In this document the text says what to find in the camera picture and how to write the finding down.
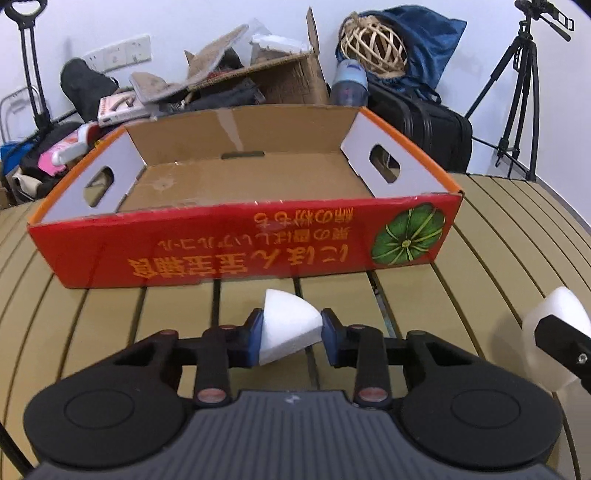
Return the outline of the black bag on floor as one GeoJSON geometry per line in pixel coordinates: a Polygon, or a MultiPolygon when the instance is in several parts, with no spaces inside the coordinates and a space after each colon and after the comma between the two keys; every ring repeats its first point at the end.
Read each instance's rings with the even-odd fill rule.
{"type": "Polygon", "coordinates": [[[115,79],[92,70],[80,58],[73,58],[63,66],[60,86],[85,122],[96,121],[100,100],[119,88],[115,79]]]}

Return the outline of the red fruit cardboard box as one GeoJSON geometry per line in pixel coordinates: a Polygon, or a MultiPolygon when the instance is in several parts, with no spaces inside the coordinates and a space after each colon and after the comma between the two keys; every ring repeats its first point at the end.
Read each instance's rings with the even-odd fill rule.
{"type": "Polygon", "coordinates": [[[245,106],[117,128],[28,231],[68,288],[316,276],[433,261],[462,200],[366,108],[245,106]]]}

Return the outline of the white foam cylinder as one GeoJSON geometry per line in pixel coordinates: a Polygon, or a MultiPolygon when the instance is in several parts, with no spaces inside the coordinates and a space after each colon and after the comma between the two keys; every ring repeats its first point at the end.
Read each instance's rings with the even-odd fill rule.
{"type": "Polygon", "coordinates": [[[522,342],[535,382],[553,392],[575,382],[590,390],[590,317],[571,290],[555,289],[528,313],[522,342]]]}

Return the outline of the small white foam wedge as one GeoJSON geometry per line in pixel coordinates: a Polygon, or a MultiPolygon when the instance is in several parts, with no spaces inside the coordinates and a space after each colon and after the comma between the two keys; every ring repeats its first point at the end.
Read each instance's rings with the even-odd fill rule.
{"type": "Polygon", "coordinates": [[[276,362],[322,341],[321,312],[297,295],[267,289],[263,318],[259,365],[276,362]]]}

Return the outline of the blue velvet bag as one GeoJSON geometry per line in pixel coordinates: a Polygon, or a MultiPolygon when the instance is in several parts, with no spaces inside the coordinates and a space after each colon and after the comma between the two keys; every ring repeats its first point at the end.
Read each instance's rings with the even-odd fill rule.
{"type": "MultiPolygon", "coordinates": [[[[408,52],[408,67],[404,76],[380,78],[365,69],[370,81],[378,82],[397,93],[439,104],[441,96],[437,92],[437,87],[459,45],[467,22],[450,19],[419,5],[402,5],[358,14],[375,15],[393,27],[402,37],[408,52]]],[[[335,58],[339,62],[346,59],[339,49],[339,33],[335,58]]]]}

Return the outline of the folding camp table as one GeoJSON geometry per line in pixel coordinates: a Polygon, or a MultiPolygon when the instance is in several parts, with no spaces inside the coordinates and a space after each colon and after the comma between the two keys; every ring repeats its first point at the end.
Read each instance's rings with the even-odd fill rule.
{"type": "Polygon", "coordinates": [[[353,387],[329,365],[322,309],[391,337],[425,330],[524,375],[534,353],[522,327],[537,307],[590,320],[590,236],[540,184],[463,176],[465,198],[438,257],[401,269],[114,290],[70,290],[29,237],[32,205],[1,215],[1,420],[24,453],[29,400],[45,386],[161,330],[197,337],[263,310],[259,367],[235,369],[242,389],[353,387]]]}

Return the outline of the open brown cardboard box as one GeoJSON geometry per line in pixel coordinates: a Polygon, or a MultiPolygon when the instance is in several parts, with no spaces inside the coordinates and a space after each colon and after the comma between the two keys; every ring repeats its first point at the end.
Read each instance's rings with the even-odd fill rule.
{"type": "Polygon", "coordinates": [[[186,52],[187,76],[168,83],[147,72],[130,77],[136,98],[154,116],[260,104],[325,105],[329,89],[318,56],[314,13],[307,11],[308,40],[264,34],[242,24],[197,54],[186,52]]]}

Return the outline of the white wall outlet strip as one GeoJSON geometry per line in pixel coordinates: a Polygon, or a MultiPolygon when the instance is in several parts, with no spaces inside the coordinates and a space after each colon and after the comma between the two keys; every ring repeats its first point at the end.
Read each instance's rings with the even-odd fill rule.
{"type": "Polygon", "coordinates": [[[82,56],[87,66],[105,73],[124,67],[149,62],[152,59],[149,34],[101,47],[82,56]]]}

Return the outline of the woven rattan ball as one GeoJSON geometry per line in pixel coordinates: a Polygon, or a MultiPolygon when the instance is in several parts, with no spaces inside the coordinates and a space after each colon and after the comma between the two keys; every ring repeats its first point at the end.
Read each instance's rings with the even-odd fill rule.
{"type": "Polygon", "coordinates": [[[402,37],[375,15],[352,12],[339,28],[339,49],[346,59],[358,61],[380,78],[405,75],[408,52],[402,37]]]}

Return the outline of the blue water bottle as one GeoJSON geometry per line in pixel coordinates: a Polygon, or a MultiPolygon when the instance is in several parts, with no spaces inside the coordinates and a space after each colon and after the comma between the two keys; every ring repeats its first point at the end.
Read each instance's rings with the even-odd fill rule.
{"type": "Polygon", "coordinates": [[[332,82],[329,101],[332,105],[362,107],[368,104],[369,87],[365,68],[359,61],[339,62],[332,82]]]}

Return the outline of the black suitcase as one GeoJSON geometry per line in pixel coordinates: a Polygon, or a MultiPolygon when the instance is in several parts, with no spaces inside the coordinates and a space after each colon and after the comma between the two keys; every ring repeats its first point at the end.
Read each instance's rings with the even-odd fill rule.
{"type": "Polygon", "coordinates": [[[399,130],[444,170],[466,173],[473,150],[471,122],[431,101],[369,82],[370,111],[399,130]]]}

